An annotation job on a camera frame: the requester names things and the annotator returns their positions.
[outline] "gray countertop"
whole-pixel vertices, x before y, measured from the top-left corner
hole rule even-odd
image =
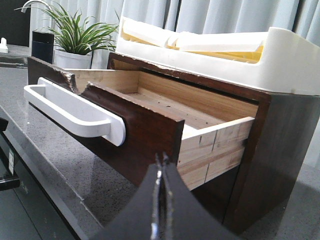
[[[10,55],[19,55],[19,56],[30,56],[31,49],[28,46],[18,46],[18,45],[11,45],[8,44],[8,54]]]
[[[124,177],[24,99],[28,70],[0,67],[4,132],[82,239],[94,235],[136,191]]]

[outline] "drawer front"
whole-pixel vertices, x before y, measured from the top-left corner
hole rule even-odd
[[[90,85],[82,97],[122,117],[124,143],[116,147],[102,137],[74,136],[128,180],[140,184],[155,154],[166,154],[177,163],[184,120],[162,109],[131,99],[110,88]]]

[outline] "white object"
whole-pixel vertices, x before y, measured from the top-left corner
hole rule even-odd
[[[73,54],[61,49],[54,50],[54,64],[62,69],[90,69],[91,54]]]
[[[175,46],[185,52],[255,52],[264,45],[267,32],[194,34],[181,32]]]
[[[175,33],[174,31],[165,30],[161,27],[131,20],[129,18],[123,23],[122,30],[128,36],[132,36],[159,47],[165,47],[168,39]]]
[[[289,30],[271,27],[253,64],[128,41],[122,30],[126,21],[120,21],[119,54],[259,90],[320,95],[320,48]]]
[[[37,85],[24,87],[24,97],[77,136],[102,136],[116,146],[126,139],[126,128],[121,117],[43,77],[38,79]]]
[[[8,53],[7,40],[4,37],[1,38],[0,53]]]
[[[14,175],[14,166],[15,166],[15,153],[9,148],[9,171],[12,175]]]

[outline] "white container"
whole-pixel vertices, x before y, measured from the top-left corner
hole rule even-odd
[[[271,27],[260,60],[247,63],[130,41],[123,32],[127,20],[132,24],[123,17],[119,25],[119,54],[259,90],[320,95],[320,47],[287,29]]]
[[[4,37],[1,38],[0,53],[8,53],[7,40]]]
[[[126,139],[121,117],[40,77],[24,87],[24,97],[71,133],[85,138],[104,137],[116,146]]]
[[[54,64],[62,69],[90,69],[92,55],[79,55],[61,49],[54,50]]]

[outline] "white pot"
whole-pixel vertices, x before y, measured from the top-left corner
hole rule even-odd
[[[61,49],[54,50],[54,64],[62,69],[90,69],[91,53],[79,55]]]

